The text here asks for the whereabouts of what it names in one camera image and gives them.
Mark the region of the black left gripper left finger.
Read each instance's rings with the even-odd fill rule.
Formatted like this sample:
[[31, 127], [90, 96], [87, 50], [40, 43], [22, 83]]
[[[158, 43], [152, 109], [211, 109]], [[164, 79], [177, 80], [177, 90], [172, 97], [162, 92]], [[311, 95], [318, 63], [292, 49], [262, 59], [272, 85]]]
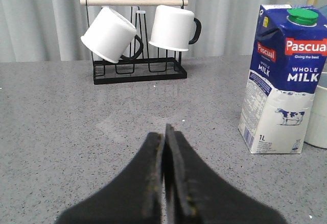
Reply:
[[150, 132], [118, 176], [56, 223], [160, 223], [163, 152], [162, 136]]

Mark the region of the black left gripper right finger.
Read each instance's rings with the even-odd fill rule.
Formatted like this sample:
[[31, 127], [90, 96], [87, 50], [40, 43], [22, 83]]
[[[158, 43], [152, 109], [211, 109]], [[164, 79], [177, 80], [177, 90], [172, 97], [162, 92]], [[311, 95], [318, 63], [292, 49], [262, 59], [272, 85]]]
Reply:
[[278, 211], [216, 174], [170, 124], [163, 173], [169, 223], [286, 223]]

